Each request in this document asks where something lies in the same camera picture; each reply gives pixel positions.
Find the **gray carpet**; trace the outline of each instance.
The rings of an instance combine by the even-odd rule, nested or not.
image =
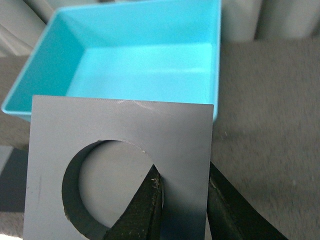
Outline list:
[[[25,60],[0,58],[0,101]],[[212,161],[289,239],[319,239],[320,39],[223,44],[219,94]],[[0,113],[0,145],[29,127]]]

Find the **turquoise plastic tray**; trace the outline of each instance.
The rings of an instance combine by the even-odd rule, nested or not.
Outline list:
[[[31,120],[33,95],[214,104],[220,0],[150,0],[59,9],[6,97]]]

